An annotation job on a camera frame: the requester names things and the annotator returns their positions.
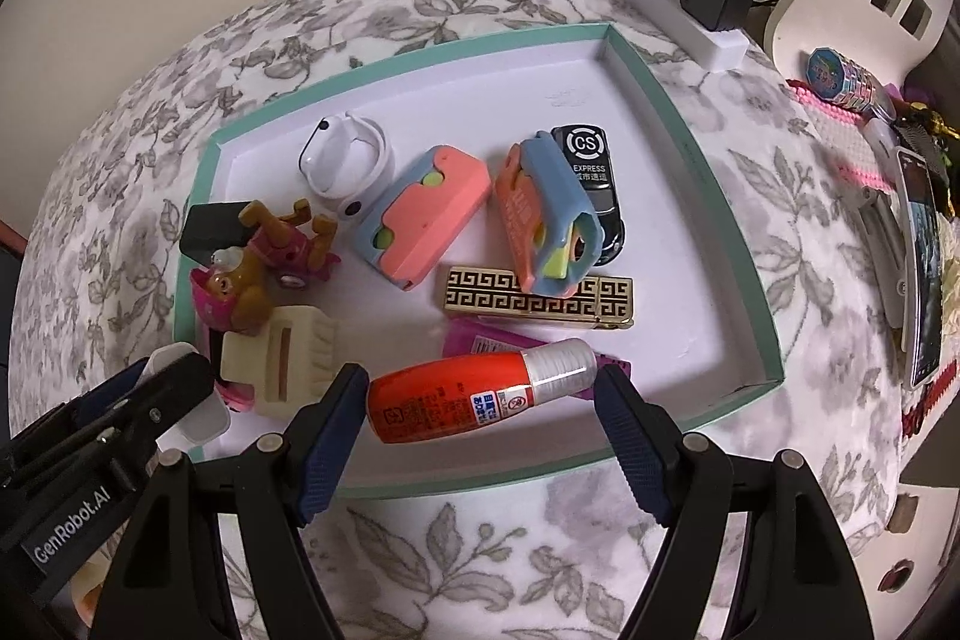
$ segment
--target bottle label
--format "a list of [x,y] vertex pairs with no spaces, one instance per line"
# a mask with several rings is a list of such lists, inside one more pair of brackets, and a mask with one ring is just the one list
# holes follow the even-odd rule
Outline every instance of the bottle label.
[[517,345],[510,345],[507,342],[501,342],[499,339],[491,339],[488,336],[474,336],[471,353],[516,353],[522,348]]
[[500,404],[502,417],[522,413],[526,408],[534,405],[534,389],[530,386],[514,386],[512,389],[503,389],[496,392],[496,401]]
[[513,386],[500,391],[483,391],[470,396],[473,417],[480,426],[496,423],[501,418],[522,413],[534,405],[534,391],[530,386]]
[[480,426],[486,426],[488,423],[496,423],[500,420],[500,405],[496,397],[496,391],[483,391],[470,396],[470,403],[473,405],[473,417],[477,419]]

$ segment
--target colorful plastic toy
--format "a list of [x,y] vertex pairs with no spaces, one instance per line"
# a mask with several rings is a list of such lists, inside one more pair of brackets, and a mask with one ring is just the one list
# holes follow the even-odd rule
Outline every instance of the colorful plastic toy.
[[263,262],[250,250],[215,251],[209,269],[190,271],[198,318],[218,332],[256,333],[274,310],[263,278]]
[[446,145],[431,148],[377,199],[357,226],[353,248],[395,286],[410,290],[437,266],[490,189],[482,161]]
[[[302,289],[311,279],[329,280],[330,269],[340,262],[339,256],[330,252],[337,233],[336,220],[323,215],[312,217],[306,199],[298,199],[294,212],[280,218],[262,202],[251,201],[240,211],[238,220],[256,228],[247,247],[275,271],[280,287]],[[296,228],[304,223],[311,224],[313,238]]]
[[572,296],[600,258],[604,235],[589,196],[553,137],[539,131],[514,145],[493,192],[520,290]]
[[333,382],[336,328],[316,307],[277,307],[258,335],[224,335],[220,374],[253,388],[255,413],[292,418]]

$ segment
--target gold lighter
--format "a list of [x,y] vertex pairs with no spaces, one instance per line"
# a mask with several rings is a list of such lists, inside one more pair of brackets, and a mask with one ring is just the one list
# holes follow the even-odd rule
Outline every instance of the gold lighter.
[[634,281],[629,277],[588,275],[568,299],[548,299],[520,290],[509,269],[451,266],[443,309],[479,317],[519,317],[589,329],[629,329],[634,325]]

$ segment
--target pink packet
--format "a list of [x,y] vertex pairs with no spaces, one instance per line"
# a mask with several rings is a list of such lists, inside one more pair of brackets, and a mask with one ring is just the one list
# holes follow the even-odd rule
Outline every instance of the pink packet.
[[[452,319],[443,340],[443,357],[465,356],[469,353],[501,353],[509,350],[524,350],[526,348],[546,345],[542,339],[534,339],[521,333],[508,332],[494,326],[488,326],[478,320],[468,317]],[[630,377],[630,362],[605,356],[603,353],[594,353],[597,357],[597,368],[608,363],[615,363],[623,373]],[[593,389],[574,394],[578,399],[592,399]]]

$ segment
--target smartphone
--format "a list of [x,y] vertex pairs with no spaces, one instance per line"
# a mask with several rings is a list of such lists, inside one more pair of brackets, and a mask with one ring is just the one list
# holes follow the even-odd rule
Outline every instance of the smartphone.
[[922,157],[896,148],[896,193],[906,239],[906,300],[901,348],[905,381],[920,386],[940,365],[943,317],[940,236],[930,174]]
[[562,125],[550,133],[563,150],[563,157],[587,191],[597,218],[600,218],[603,249],[594,266],[611,263],[623,249],[624,230],[616,186],[613,185],[607,135],[596,125]]

